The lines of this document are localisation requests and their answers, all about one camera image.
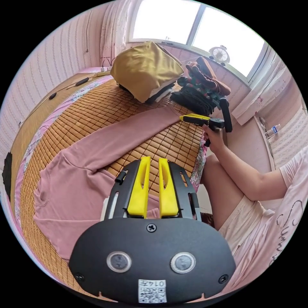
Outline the person's right hand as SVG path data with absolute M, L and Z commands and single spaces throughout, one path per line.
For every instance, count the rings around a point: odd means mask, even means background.
M 219 129 L 212 130 L 208 126 L 203 127 L 203 139 L 205 142 L 209 142 L 209 148 L 215 155 L 219 154 L 222 150 L 227 149 L 224 143 L 222 133 Z

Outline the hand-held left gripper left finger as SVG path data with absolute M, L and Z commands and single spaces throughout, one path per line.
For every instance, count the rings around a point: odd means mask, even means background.
M 147 217 L 149 176 L 150 157 L 141 157 L 127 207 L 130 216 Z

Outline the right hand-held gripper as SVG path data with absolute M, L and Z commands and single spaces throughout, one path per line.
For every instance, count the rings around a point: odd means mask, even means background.
M 179 117 L 181 121 L 193 121 L 194 124 L 203 127 L 207 126 L 212 131 L 221 130 L 225 126 L 225 122 L 219 118 L 212 118 L 198 114 L 187 114 Z

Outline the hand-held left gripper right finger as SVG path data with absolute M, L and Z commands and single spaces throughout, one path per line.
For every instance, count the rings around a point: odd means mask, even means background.
M 169 162 L 166 158 L 160 158 L 158 164 L 160 218 L 175 217 L 179 209 Z

